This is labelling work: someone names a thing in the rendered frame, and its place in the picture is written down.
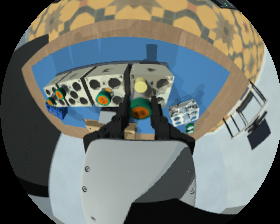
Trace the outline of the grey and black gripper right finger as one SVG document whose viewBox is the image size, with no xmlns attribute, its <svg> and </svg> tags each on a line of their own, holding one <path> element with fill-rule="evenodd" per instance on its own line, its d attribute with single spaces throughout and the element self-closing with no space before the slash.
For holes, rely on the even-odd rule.
<svg viewBox="0 0 280 224">
<path fill-rule="evenodd" d="M 185 133 L 181 133 L 179 129 L 169 123 L 168 118 L 163 116 L 161 104 L 158 104 L 156 96 L 151 96 L 151 107 L 150 121 L 152 128 L 155 130 L 154 140 L 184 141 L 189 146 L 193 156 L 195 139 Z"/>
</svg>

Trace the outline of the clear tube with dark green cap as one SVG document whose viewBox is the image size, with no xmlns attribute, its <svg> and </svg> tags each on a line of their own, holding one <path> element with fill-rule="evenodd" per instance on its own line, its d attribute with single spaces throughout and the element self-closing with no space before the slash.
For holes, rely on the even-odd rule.
<svg viewBox="0 0 280 224">
<path fill-rule="evenodd" d="M 187 111 L 186 108 L 180 110 L 181 113 L 184 113 L 186 111 Z M 195 126 L 194 126 L 189 114 L 184 114 L 182 117 L 183 117 L 183 120 L 184 120 L 185 125 L 186 125 L 185 126 L 186 130 L 192 130 Z"/>
</svg>

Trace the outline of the white blank tube rack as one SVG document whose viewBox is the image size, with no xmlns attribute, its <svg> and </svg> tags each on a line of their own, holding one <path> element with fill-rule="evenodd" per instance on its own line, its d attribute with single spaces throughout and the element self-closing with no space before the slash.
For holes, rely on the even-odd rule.
<svg viewBox="0 0 280 224">
<path fill-rule="evenodd" d="M 184 109 L 184 108 L 186 108 L 187 112 L 184 112 L 184 113 L 180 114 L 180 110 Z M 172 119 L 172 122 L 173 122 L 174 126 L 184 124 L 183 123 L 184 120 L 183 120 L 183 117 L 182 117 L 184 114 L 189 114 L 190 118 L 192 118 L 194 116 L 197 116 L 195 119 L 191 119 L 192 121 L 197 120 L 198 116 L 199 116 L 199 107 L 198 107 L 198 105 L 197 105 L 197 103 L 195 102 L 194 99 L 185 101 L 183 103 L 180 103 L 180 104 L 177 104 L 177 105 L 174 105 L 174 106 L 171 106 L 171 107 L 168 107 L 168 110 L 171 110 L 171 111 L 169 111 L 169 113 L 170 113 L 170 116 L 172 116 L 171 119 Z M 192 113 L 193 111 L 194 111 L 194 113 Z M 178 113 L 178 114 L 176 114 L 176 113 Z M 174 119 L 175 117 L 179 117 L 179 118 Z M 178 121 L 180 121 L 181 123 L 180 124 L 175 124 Z"/>
</svg>

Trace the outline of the blue tube rack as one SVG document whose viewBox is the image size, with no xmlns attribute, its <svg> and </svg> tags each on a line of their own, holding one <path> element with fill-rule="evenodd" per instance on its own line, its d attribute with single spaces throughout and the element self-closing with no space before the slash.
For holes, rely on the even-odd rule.
<svg viewBox="0 0 280 224">
<path fill-rule="evenodd" d="M 48 112 L 51 111 L 51 112 L 52 112 L 52 113 L 50 112 L 51 114 L 53 114 L 54 116 L 58 117 L 58 118 L 61 119 L 61 120 L 63 120 L 63 119 L 65 118 L 65 116 L 66 116 L 66 114 L 67 114 L 67 107 L 54 107 L 54 106 L 53 106 L 53 107 L 54 107 L 54 108 L 53 108 L 52 106 L 50 106 L 50 105 L 47 104 L 47 103 L 48 103 L 48 102 L 46 101 L 45 104 L 46 104 L 46 107 L 47 107 L 47 111 L 48 111 Z M 48 106 L 47 106 L 47 105 L 48 105 Z M 49 107 L 49 108 L 48 108 L 48 107 Z M 62 109 L 61 109 L 61 108 L 62 108 Z M 49 109 L 50 111 L 49 111 L 48 109 Z M 55 110 L 55 111 L 53 111 L 52 109 Z M 58 109 L 59 111 L 56 110 L 56 109 Z M 55 115 L 53 112 L 54 112 L 56 115 Z M 60 113 L 61 115 L 58 114 L 57 112 Z M 60 118 L 58 115 L 59 115 L 61 118 Z"/>
</svg>

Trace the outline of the blue bench mat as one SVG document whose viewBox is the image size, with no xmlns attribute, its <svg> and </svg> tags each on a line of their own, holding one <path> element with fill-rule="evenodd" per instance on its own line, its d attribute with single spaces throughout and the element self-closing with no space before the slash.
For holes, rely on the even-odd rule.
<svg viewBox="0 0 280 224">
<path fill-rule="evenodd" d="M 168 63 L 174 76 L 163 115 L 173 125 L 168 107 L 194 99 L 199 117 L 215 99 L 230 72 L 218 63 L 188 48 L 149 38 L 107 37 L 76 43 L 43 58 L 31 67 L 36 83 L 43 88 L 56 74 L 96 63 L 112 61 L 155 61 Z M 83 119 L 99 120 L 101 107 L 67 107 L 63 124 L 86 128 Z M 66 123 L 65 123 L 66 122 Z"/>
</svg>

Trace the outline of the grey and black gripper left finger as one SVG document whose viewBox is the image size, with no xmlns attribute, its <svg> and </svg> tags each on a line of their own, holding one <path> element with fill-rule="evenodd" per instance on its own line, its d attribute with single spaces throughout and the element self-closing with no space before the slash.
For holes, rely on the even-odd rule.
<svg viewBox="0 0 280 224">
<path fill-rule="evenodd" d="M 99 138 L 115 138 L 115 139 L 125 139 L 124 129 L 129 126 L 129 104 L 130 96 L 125 95 L 123 103 L 119 104 L 117 115 L 111 118 L 111 121 L 99 128 L 99 130 L 86 134 L 83 137 L 85 154 L 90 143 Z"/>
</svg>

